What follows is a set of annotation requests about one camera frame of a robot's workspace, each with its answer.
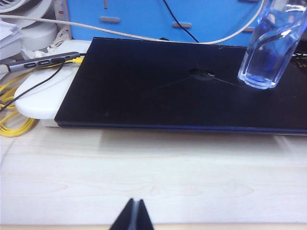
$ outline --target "yellow cable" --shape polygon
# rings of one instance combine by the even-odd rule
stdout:
[[[12,85],[15,82],[20,81],[22,78],[24,78],[25,76],[27,76],[28,74],[36,71],[37,69],[33,69],[27,73],[21,74],[20,76],[14,78],[13,80],[9,81],[8,83],[0,86],[0,91],[5,90],[8,88],[8,86]],[[11,89],[9,89],[8,91],[6,91],[3,95],[0,96],[0,107],[4,107],[5,105],[2,104],[6,103],[9,100],[12,100],[14,98],[14,94],[17,90],[18,86],[15,86]],[[24,123],[15,129],[12,128],[8,128],[5,126],[5,123],[10,120],[12,117],[16,116],[17,114],[19,114],[19,112],[16,110],[15,105],[10,105],[7,107],[8,110],[13,110],[13,112],[11,112],[10,114],[8,114],[6,117],[4,117],[2,120],[0,120],[0,135],[5,136],[5,137],[17,137],[20,136],[24,133],[26,133],[27,131],[29,131],[35,124],[36,124],[36,120],[33,118],[26,118],[26,120],[24,121]]]

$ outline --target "black cable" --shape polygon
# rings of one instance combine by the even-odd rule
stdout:
[[[49,81],[50,79],[52,79],[54,76],[56,76],[56,74],[58,72],[60,72],[60,70],[63,68],[64,66],[64,62],[61,63],[60,67],[57,69],[57,71],[55,71],[49,78],[47,78],[46,80],[36,84],[35,86],[32,86],[30,89],[24,91],[23,93],[19,94],[17,97],[15,97],[14,99],[12,99],[10,102],[8,102],[7,104],[5,104],[5,106],[3,106],[0,109],[0,113],[5,110],[8,106],[10,106],[13,102],[15,102],[16,100],[18,100],[19,98],[21,98],[22,96],[24,96],[26,93],[30,92],[32,89],[36,88],[37,86],[40,86],[41,84],[44,84],[45,82]]]
[[[179,26],[181,29],[183,29],[188,35],[190,35],[191,38],[193,38],[195,42],[198,43],[199,41],[198,41],[189,31],[187,31],[187,30],[178,22],[177,18],[174,16],[174,14],[173,14],[171,8],[169,7],[169,5],[167,4],[166,0],[163,0],[163,2],[165,3],[166,7],[168,8],[168,11],[169,11],[170,14],[172,15],[172,17],[174,18],[174,20],[176,21],[176,23],[178,24],[178,26]]]

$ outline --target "white fan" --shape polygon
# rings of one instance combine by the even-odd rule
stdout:
[[[13,11],[28,1],[29,0],[0,0],[0,13]]]
[[[42,18],[51,8],[53,0],[0,0],[0,13]],[[35,21],[3,19],[7,23],[27,27]]]
[[[0,13],[34,18],[54,16],[54,0],[0,0]],[[21,42],[27,50],[39,50],[49,46],[57,34],[54,23],[39,23],[21,19],[3,19],[22,28]]]

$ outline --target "white cable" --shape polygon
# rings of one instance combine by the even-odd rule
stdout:
[[[199,44],[206,44],[206,45],[216,44],[216,43],[224,42],[224,41],[226,41],[226,40],[228,40],[230,38],[233,38],[234,36],[237,36],[239,33],[244,31],[258,17],[258,15],[259,15],[262,7],[263,7],[264,1],[265,0],[261,1],[261,4],[260,4],[259,8],[257,9],[257,11],[254,14],[254,16],[249,20],[249,22],[247,22],[238,31],[234,32],[233,34],[231,34],[231,35],[229,35],[227,37],[221,38],[219,40],[210,41],[210,42],[199,42]],[[120,36],[125,36],[125,37],[131,37],[131,38],[141,39],[141,40],[146,40],[146,41],[176,42],[176,41],[160,40],[160,39],[151,38],[151,37],[138,36],[138,35],[134,35],[134,34],[127,34],[127,33],[122,33],[122,32],[118,32],[118,31],[113,31],[113,30],[108,30],[108,29],[100,28],[100,27],[97,27],[97,26],[86,25],[86,24],[82,24],[82,23],[74,23],[74,22],[61,21],[61,20],[52,20],[52,19],[45,19],[45,18],[32,18],[32,17],[25,17],[25,16],[17,16],[17,15],[3,15],[3,14],[0,15],[0,18],[23,19],[23,20],[31,20],[31,21],[37,21],[37,22],[60,23],[60,24],[66,24],[66,25],[75,25],[75,26],[81,26],[81,27],[85,27],[85,28],[89,28],[89,29],[93,29],[93,30],[103,31],[103,32],[110,33],[110,34],[115,34],[115,35],[120,35]]]

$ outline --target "water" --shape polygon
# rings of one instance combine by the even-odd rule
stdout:
[[[271,10],[255,28],[238,77],[254,88],[274,88],[299,42],[301,17],[302,9]]]

